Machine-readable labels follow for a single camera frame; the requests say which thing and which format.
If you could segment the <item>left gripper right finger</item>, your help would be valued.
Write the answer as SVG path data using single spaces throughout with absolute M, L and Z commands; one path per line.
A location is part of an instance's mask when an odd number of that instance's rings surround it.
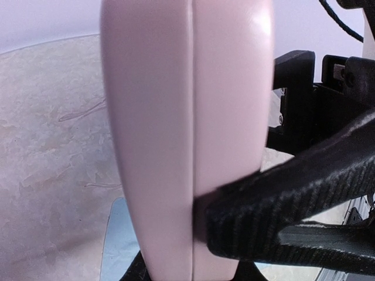
M 215 256 L 254 264 L 374 274 L 374 221 L 313 222 L 311 216 L 374 193 L 374 111 L 265 172 L 200 196 L 195 237 Z

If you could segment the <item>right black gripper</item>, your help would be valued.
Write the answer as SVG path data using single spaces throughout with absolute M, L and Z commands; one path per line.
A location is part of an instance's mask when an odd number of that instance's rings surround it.
M 326 55 L 314 82 L 315 53 L 294 50 L 275 59 L 273 88 L 283 89 L 281 124 L 268 130 L 268 147 L 299 154 L 374 108 L 374 60 Z

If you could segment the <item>clear pink glasses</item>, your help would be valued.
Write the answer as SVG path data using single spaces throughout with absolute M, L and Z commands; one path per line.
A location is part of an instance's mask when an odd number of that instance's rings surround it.
M 106 99 L 61 115 L 56 123 L 65 130 L 65 147 L 74 149 L 68 156 L 68 164 L 77 172 L 79 186 L 120 189 Z

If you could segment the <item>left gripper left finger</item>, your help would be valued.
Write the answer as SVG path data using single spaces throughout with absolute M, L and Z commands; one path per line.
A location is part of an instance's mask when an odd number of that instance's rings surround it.
M 141 251 L 139 251 L 134 260 L 131 262 L 127 271 L 124 273 L 120 281 L 151 281 L 145 261 Z

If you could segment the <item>pink glasses case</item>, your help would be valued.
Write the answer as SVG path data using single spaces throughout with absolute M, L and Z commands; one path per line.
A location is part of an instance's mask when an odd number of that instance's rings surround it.
M 207 248 L 216 189 L 259 171 L 274 75 L 271 1 L 104 1 L 118 170 L 152 280 L 231 280 Z

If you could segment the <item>large blue cleaning cloth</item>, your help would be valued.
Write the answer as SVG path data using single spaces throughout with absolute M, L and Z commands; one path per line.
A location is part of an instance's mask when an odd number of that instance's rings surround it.
M 125 198 L 114 200 L 108 218 L 100 280 L 120 280 L 139 252 L 139 245 Z

